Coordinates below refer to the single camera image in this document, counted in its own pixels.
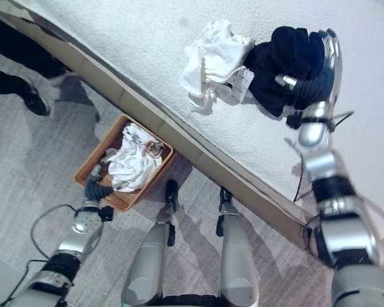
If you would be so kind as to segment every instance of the white bedsheet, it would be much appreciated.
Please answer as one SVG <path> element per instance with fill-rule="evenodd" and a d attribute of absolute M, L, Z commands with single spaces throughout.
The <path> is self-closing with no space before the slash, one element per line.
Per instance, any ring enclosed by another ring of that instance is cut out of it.
<path fill-rule="evenodd" d="M 335 112 L 355 110 L 355 115 L 339 126 L 333 144 L 357 191 L 384 209 L 384 0 L 16 2 L 80 41 L 288 199 L 296 192 L 299 177 L 293 169 L 300 159 L 284 139 L 295 139 L 296 132 L 284 120 L 263 115 L 257 104 L 217 101 L 212 114 L 191 112 L 178 82 L 187 61 L 184 47 L 219 19 L 257 43 L 270 40 L 283 25 L 334 29 L 344 57 Z"/>

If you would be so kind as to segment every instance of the white cloth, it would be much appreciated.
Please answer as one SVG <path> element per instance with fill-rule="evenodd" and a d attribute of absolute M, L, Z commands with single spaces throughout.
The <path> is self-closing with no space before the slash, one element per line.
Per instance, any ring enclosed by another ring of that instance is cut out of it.
<path fill-rule="evenodd" d="M 204 83 L 223 83 L 244 68 L 244 57 L 254 47 L 254 40 L 233 35 L 230 27 L 227 20 L 210 22 L 198 39 L 185 48 L 189 61 L 179 82 L 192 96 L 204 98 Z"/>
<path fill-rule="evenodd" d="M 161 165 L 162 158 L 146 153 L 145 144 L 158 140 L 134 123 L 125 126 L 122 134 L 121 148 L 107 159 L 110 162 L 108 173 L 113 176 L 113 185 L 121 185 L 118 191 L 128 193 L 141 189 L 147 183 Z"/>

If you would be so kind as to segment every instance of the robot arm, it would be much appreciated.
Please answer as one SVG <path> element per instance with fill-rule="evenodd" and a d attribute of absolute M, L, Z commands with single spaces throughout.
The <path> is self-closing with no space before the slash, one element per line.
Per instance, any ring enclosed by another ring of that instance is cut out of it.
<path fill-rule="evenodd" d="M 112 192 L 111 188 L 94 188 L 99 173 L 100 166 L 97 165 L 88 177 L 86 199 L 76 212 L 69 234 L 43 268 L 10 303 L 11 307 L 67 306 L 65 297 L 81 264 L 100 239 L 103 222 L 112 220 L 111 207 L 99 208 L 100 197 Z"/>
<path fill-rule="evenodd" d="M 330 143 L 342 73 L 340 45 L 332 30 L 319 34 L 325 50 L 322 74 L 311 81 L 278 75 L 276 82 L 317 101 L 301 116 L 298 148 L 317 202 L 320 225 L 314 237 L 318 257 L 335 269 L 333 305 L 384 306 L 384 270 L 379 267 L 383 255 L 378 236 Z"/>

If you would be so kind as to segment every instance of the floor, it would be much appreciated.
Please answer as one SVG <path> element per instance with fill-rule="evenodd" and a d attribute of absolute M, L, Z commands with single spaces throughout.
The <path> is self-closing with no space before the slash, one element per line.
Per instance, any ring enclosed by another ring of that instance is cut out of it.
<path fill-rule="evenodd" d="M 0 288 L 10 290 L 31 258 L 40 258 L 29 229 L 37 216 L 60 203 L 80 206 L 83 190 L 74 172 L 121 113 L 77 77 L 61 89 L 25 67 L 0 56 L 0 69 L 26 75 L 47 97 L 49 117 L 30 113 L 15 95 L 0 96 L 0 263 L 15 272 L 0 274 Z M 120 306 L 125 274 L 162 205 L 164 183 L 180 185 L 175 215 L 177 237 L 168 250 L 164 294 L 217 294 L 221 239 L 215 234 L 219 186 L 183 157 L 132 210 L 116 212 L 106 224 L 98 248 L 81 267 L 69 306 Z M 261 306 L 329 306 L 331 270 L 291 244 L 235 201 L 253 247 L 260 278 Z M 72 214 L 59 209 L 36 229 L 47 253 L 67 233 Z M 40 268 L 35 264 L 31 276 Z"/>

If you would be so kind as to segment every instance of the wooden basket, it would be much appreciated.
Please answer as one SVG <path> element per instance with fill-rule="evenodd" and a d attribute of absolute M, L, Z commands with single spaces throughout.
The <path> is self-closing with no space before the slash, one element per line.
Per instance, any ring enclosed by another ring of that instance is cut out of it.
<path fill-rule="evenodd" d="M 98 164 L 99 161 L 103 158 L 105 151 L 111 147 L 116 149 L 121 148 L 122 130 L 130 122 L 135 123 L 137 126 L 147 131 L 151 136 L 154 136 L 157 140 L 162 142 L 162 144 L 165 146 L 165 149 L 161 153 L 162 164 L 157 168 L 155 173 L 149 178 L 148 182 L 141 189 L 130 193 L 115 191 L 113 194 L 105 198 L 105 201 L 109 203 L 109 205 L 121 211 L 126 211 L 130 209 L 145 194 L 145 192 L 148 191 L 148 189 L 154 184 L 154 182 L 158 180 L 158 178 L 169 168 L 172 162 L 174 151 L 168 143 L 164 142 L 162 139 L 157 137 L 155 134 L 146 129 L 136 120 L 123 114 L 116 119 L 114 125 L 109 130 L 107 136 L 96 147 L 96 149 L 91 153 L 88 159 L 84 162 L 84 164 L 78 169 L 77 173 L 74 175 L 74 180 L 81 187 L 84 187 L 88 175 L 90 174 L 93 167 Z M 103 167 L 101 177 L 101 185 L 111 185 L 112 176 L 108 173 L 108 165 Z"/>

